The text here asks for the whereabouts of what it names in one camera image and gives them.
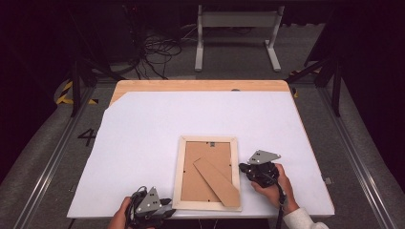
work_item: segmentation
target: wooden picture frame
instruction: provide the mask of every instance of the wooden picture frame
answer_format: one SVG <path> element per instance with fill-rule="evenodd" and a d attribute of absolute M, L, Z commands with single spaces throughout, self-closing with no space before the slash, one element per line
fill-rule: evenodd
<path fill-rule="evenodd" d="M 237 147 L 232 136 L 181 136 L 173 208 L 242 211 Z"/>

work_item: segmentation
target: white sleeve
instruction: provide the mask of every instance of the white sleeve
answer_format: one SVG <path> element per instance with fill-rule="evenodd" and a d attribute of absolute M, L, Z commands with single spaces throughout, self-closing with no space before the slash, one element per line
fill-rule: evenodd
<path fill-rule="evenodd" d="M 323 222 L 314 223 L 304 208 L 299 208 L 284 216 L 289 229 L 328 229 Z"/>

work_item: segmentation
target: wooden table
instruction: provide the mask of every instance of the wooden table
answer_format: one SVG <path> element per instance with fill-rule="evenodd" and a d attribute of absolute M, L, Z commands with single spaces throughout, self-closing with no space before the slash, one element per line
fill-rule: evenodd
<path fill-rule="evenodd" d="M 238 160 L 280 154 L 301 206 L 334 208 L 288 84 L 282 80 L 120 81 L 104 113 L 68 218 L 111 217 L 138 187 L 172 198 L 182 135 L 235 136 Z M 174 219 L 275 218 L 278 209 L 241 174 L 241 212 L 178 210 Z"/>

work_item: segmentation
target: white board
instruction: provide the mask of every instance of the white board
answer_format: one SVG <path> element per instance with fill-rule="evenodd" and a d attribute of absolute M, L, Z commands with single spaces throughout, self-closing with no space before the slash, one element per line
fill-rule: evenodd
<path fill-rule="evenodd" d="M 282 156 L 296 200 L 310 215 L 334 208 L 289 92 L 127 93 L 108 108 L 68 218 L 112 217 L 140 186 L 172 198 L 181 135 L 236 136 L 239 162 L 256 150 Z M 268 218 L 278 210 L 241 174 L 242 212 L 178 210 L 173 218 Z"/>

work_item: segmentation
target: hand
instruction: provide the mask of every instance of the hand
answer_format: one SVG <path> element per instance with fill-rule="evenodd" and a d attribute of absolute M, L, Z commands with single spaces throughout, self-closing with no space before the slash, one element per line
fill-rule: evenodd
<path fill-rule="evenodd" d="M 287 205 L 283 206 L 284 213 L 288 214 L 291 213 L 298 208 L 300 208 L 295 201 L 294 194 L 292 192 L 292 186 L 291 183 L 289 182 L 289 178 L 286 176 L 286 173 L 284 172 L 284 168 L 281 164 L 275 164 L 279 171 L 279 177 L 278 177 L 278 183 L 280 186 L 283 188 L 284 192 L 286 193 L 287 196 Z M 276 208 L 280 207 L 279 203 L 279 190 L 277 185 L 271 185 L 267 188 L 262 188 L 258 183 L 252 181 L 251 185 L 253 186 L 254 190 L 265 197 L 267 197 L 268 201 L 274 205 Z"/>
<path fill-rule="evenodd" d="M 131 203 L 131 198 L 126 197 L 124 201 L 121 203 L 118 211 L 114 214 L 113 218 L 108 225 L 108 229 L 123 229 L 125 228 L 125 210 L 128 208 L 129 204 Z"/>

